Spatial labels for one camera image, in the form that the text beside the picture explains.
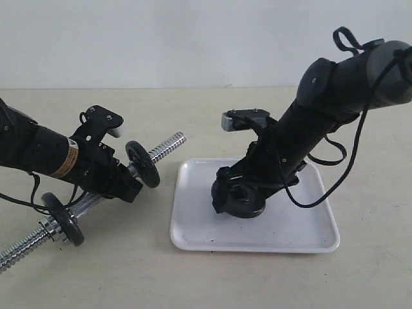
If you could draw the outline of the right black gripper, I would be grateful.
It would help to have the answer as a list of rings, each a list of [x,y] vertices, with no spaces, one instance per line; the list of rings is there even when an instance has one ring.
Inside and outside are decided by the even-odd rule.
[[[297,173],[306,167],[304,156],[282,150],[284,144],[272,128],[264,128],[249,144],[245,157],[230,167],[221,167],[212,184],[212,206],[217,214],[230,214],[229,191],[249,188],[272,196],[286,186],[299,183]]]

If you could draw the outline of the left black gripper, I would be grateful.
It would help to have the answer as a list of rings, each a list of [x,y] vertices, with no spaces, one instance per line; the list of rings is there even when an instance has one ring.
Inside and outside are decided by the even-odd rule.
[[[142,189],[142,183],[113,157],[114,150],[91,147],[78,141],[79,155],[69,172],[69,182],[88,192],[133,203]]]

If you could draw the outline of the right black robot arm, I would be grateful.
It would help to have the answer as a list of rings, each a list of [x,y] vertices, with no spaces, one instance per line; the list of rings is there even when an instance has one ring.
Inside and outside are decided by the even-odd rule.
[[[238,218],[259,216],[271,196],[298,184],[306,158],[328,134],[372,109],[410,101],[411,47],[405,42],[371,41],[362,53],[339,63],[317,59],[281,118],[262,109],[223,114],[224,130],[251,129],[257,140],[240,161],[218,169],[211,188],[214,210]]]

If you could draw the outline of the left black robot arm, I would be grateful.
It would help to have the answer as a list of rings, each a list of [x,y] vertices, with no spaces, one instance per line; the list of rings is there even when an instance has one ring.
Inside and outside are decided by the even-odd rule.
[[[82,124],[65,136],[38,124],[28,115],[1,103],[1,165],[35,172],[106,198],[133,202],[143,185],[102,143],[124,119],[99,105],[81,114]]]

